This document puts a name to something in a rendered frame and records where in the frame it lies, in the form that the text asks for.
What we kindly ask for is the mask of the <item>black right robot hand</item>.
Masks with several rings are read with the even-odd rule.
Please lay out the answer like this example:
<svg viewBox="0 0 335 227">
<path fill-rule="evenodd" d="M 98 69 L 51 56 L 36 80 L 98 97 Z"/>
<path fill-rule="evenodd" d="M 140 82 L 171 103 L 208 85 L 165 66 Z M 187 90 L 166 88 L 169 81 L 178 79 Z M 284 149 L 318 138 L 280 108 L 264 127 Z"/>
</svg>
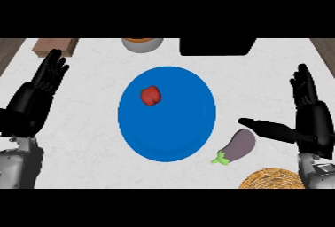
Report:
<svg viewBox="0 0 335 227">
<path fill-rule="evenodd" d="M 295 101 L 295 129 L 280 123 L 239 118 L 259 137 L 296 144 L 301 153 L 312 153 L 323 159 L 332 159 L 335 129 L 326 103 L 317 98 L 315 84 L 305 64 L 289 80 Z"/>
</svg>

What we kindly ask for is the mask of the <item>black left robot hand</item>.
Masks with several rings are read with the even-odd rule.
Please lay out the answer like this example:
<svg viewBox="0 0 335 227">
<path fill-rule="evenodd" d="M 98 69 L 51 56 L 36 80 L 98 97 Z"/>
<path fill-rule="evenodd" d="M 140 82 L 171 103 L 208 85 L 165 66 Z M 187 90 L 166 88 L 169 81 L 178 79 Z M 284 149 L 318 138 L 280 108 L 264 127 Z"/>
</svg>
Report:
<svg viewBox="0 0 335 227">
<path fill-rule="evenodd" d="M 0 108 L 1 137 L 33 137 L 39 132 L 67 69 L 61 51 L 51 49 L 30 81 L 20 85 L 5 109 Z"/>
</svg>

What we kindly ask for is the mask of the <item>round wicker plate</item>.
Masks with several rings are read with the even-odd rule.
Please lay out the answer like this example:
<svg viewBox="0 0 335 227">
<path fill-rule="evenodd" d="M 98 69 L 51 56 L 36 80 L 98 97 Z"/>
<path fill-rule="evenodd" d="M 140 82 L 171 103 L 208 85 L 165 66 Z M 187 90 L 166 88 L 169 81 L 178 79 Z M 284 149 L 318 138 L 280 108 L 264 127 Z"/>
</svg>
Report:
<svg viewBox="0 0 335 227">
<path fill-rule="evenodd" d="M 239 189 L 303 189 L 298 174 L 283 168 L 264 168 L 253 172 Z"/>
</svg>

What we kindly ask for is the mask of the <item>red bell pepper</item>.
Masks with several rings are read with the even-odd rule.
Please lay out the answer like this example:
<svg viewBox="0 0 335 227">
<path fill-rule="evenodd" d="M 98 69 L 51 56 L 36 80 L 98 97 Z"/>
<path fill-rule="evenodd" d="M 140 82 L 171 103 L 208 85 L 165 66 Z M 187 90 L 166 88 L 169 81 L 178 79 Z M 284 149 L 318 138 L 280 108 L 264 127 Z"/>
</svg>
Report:
<svg viewBox="0 0 335 227">
<path fill-rule="evenodd" d="M 160 101 L 160 92 L 154 85 L 141 89 L 140 99 L 147 106 L 153 106 Z"/>
</svg>

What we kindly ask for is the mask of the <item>blue oval placemat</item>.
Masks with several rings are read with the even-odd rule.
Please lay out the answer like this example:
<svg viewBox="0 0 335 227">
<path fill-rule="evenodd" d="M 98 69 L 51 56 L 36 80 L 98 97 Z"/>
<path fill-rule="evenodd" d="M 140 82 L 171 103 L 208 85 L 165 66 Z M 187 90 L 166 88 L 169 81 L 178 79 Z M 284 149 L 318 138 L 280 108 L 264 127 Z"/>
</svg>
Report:
<svg viewBox="0 0 335 227">
<path fill-rule="evenodd" d="M 140 92 L 151 85 L 160 101 L 147 106 Z M 193 155 L 211 136 L 213 121 L 213 96 L 193 72 L 156 67 L 132 79 L 121 95 L 118 123 L 128 146 L 149 160 L 169 162 Z"/>
</svg>

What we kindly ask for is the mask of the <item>brown wooden block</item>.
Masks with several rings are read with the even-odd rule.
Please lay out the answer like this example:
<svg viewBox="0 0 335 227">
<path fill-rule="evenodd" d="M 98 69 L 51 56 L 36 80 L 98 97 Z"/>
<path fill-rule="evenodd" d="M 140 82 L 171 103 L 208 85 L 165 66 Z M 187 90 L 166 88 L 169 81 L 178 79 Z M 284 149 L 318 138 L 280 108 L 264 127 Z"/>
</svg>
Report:
<svg viewBox="0 0 335 227">
<path fill-rule="evenodd" d="M 45 57 L 51 49 L 61 51 L 63 57 L 70 57 L 75 52 L 76 38 L 39 38 L 30 51 L 39 58 Z"/>
</svg>

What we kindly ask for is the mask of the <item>purple eggplant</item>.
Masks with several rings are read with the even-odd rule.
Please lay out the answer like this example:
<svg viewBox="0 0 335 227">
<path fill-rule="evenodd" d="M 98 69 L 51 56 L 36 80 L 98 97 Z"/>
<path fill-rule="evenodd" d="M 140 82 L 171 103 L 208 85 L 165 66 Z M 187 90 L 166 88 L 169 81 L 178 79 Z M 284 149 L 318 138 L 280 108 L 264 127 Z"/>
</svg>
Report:
<svg viewBox="0 0 335 227">
<path fill-rule="evenodd" d="M 247 129 L 240 129 L 233 135 L 225 147 L 216 151 L 211 163 L 227 165 L 231 161 L 239 160 L 252 151 L 255 146 L 255 137 Z"/>
</svg>

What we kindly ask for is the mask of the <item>grey pot with orange rim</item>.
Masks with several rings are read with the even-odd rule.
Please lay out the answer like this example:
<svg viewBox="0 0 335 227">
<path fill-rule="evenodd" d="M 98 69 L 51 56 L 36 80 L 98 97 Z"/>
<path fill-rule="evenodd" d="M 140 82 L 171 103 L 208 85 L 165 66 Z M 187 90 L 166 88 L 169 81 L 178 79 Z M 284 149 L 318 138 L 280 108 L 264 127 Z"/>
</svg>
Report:
<svg viewBox="0 0 335 227">
<path fill-rule="evenodd" d="M 162 38 L 141 38 L 141 39 L 122 38 L 121 41 L 128 51 L 134 53 L 147 53 L 159 47 L 163 39 Z"/>
</svg>

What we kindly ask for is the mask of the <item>black appliance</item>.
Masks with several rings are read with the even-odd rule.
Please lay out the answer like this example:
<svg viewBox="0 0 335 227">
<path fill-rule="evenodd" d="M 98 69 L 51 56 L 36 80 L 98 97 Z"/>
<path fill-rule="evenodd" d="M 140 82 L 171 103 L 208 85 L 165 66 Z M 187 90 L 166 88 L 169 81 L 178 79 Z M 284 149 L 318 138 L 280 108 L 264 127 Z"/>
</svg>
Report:
<svg viewBox="0 0 335 227">
<path fill-rule="evenodd" d="M 181 56 L 243 56 L 255 43 L 255 38 L 180 38 Z"/>
</svg>

